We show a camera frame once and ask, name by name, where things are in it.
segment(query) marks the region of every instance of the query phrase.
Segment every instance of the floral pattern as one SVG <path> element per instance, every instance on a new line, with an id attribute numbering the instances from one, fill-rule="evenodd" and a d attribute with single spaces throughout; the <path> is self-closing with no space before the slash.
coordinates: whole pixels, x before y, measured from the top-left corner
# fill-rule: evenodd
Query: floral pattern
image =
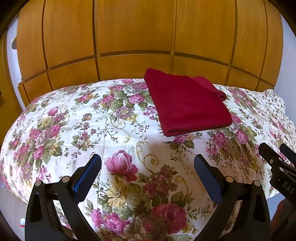
<path id="1" fill-rule="evenodd" d="M 103 240 L 190 241 L 215 208 L 195 173 L 202 154 L 210 165 L 237 181 L 260 180 L 266 197 L 270 166 L 258 154 L 268 143 L 295 150 L 295 126 L 284 101 L 263 93 L 216 85 L 233 123 L 226 128 L 175 137 L 162 133 L 143 79 L 101 81 L 71 86 L 35 99 L 8 131 L 0 153 L 7 188 L 27 203 L 36 180 L 57 182 L 84 166 L 94 153 L 102 169 L 84 202 L 78 204 Z M 58 201 L 58 216 L 70 227 Z M 224 233 L 231 230 L 240 203 Z"/>

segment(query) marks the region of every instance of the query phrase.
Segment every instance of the floral bedspread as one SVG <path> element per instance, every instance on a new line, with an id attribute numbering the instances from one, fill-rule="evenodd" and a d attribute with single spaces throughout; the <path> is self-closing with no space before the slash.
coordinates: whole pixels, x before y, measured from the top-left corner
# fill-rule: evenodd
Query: floral bedspread
<path id="1" fill-rule="evenodd" d="M 286 143 L 296 151 L 295 126 L 272 90 L 216 88 L 227 94 L 224 103 L 233 124 L 175 137 L 162 134 L 143 79 L 50 92 L 32 102 L 8 131 L 0 174 L 27 203 L 36 180 L 71 176 L 97 153 L 102 169 L 79 208 L 103 240 L 193 240 L 217 206 L 194 171 L 196 154 L 239 182 L 259 180 L 271 197 L 276 190 L 258 145 L 266 142 L 279 153 Z M 69 226 L 60 204 L 55 205 L 61 222 Z M 239 204 L 225 232 L 238 210 Z"/>

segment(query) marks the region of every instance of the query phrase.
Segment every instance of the metal pin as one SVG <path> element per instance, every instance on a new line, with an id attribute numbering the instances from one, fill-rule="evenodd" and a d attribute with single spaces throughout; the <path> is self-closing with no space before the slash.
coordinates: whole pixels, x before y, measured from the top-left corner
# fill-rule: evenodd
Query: metal pin
<path id="1" fill-rule="evenodd" d="M 63 183 L 66 183 L 66 182 L 68 182 L 70 180 L 70 177 L 69 176 L 64 176 L 63 178 L 62 178 L 62 182 Z"/>
<path id="2" fill-rule="evenodd" d="M 257 187 L 260 187 L 261 183 L 257 180 L 254 181 L 254 184 L 257 186 Z"/>
<path id="3" fill-rule="evenodd" d="M 42 183 L 42 182 L 41 182 L 40 180 L 37 180 L 37 181 L 35 182 L 35 186 L 38 187 L 38 186 L 41 185 L 41 183 Z"/>
<path id="4" fill-rule="evenodd" d="M 229 182 L 229 183 L 232 183 L 234 181 L 233 177 L 226 177 L 226 181 Z"/>

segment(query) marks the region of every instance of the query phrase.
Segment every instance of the white wall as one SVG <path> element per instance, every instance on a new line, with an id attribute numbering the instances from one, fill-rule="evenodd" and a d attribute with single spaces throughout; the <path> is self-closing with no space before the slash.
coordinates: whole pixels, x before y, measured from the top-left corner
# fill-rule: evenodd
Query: white wall
<path id="1" fill-rule="evenodd" d="M 25 109 L 24 102 L 20 96 L 20 92 L 18 90 L 18 84 L 22 81 L 22 77 L 20 74 L 20 66 L 18 64 L 17 58 L 17 50 L 11 48 L 11 43 L 17 35 L 17 18 L 14 18 L 10 23 L 7 31 L 7 60 L 8 60 L 8 68 L 10 73 L 10 78 L 12 81 L 13 88 L 15 90 L 15 94 L 17 99 L 22 107 Z"/>
<path id="2" fill-rule="evenodd" d="M 296 124 L 296 37 L 282 17 L 284 45 L 279 77 L 274 92 L 286 103 L 286 116 Z"/>

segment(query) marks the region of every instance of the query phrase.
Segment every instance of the red blanket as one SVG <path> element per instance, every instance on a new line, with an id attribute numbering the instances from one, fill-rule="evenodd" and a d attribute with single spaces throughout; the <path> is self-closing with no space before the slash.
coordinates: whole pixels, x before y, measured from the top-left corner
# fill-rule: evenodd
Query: red blanket
<path id="1" fill-rule="evenodd" d="M 147 69 L 144 79 L 167 137 L 231 125 L 220 93 L 204 77 L 190 78 Z"/>

